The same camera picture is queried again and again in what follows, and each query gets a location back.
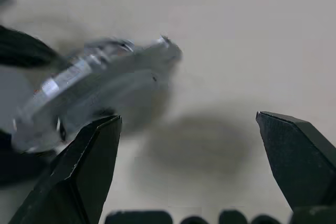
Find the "white surface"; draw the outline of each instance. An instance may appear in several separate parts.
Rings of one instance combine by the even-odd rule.
[[[334,0],[18,0],[3,20],[61,51],[101,36],[176,42],[184,59],[168,108],[122,138],[102,221],[159,208],[216,223],[231,207],[290,215],[258,110],[308,120],[334,141],[335,17]]]

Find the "silver metal part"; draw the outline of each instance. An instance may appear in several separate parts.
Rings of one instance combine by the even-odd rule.
[[[136,48],[127,40],[105,39],[71,55],[71,65],[46,80],[14,119],[13,146],[44,152],[71,141],[83,126],[118,111],[136,90],[166,82],[181,51],[167,38]]]

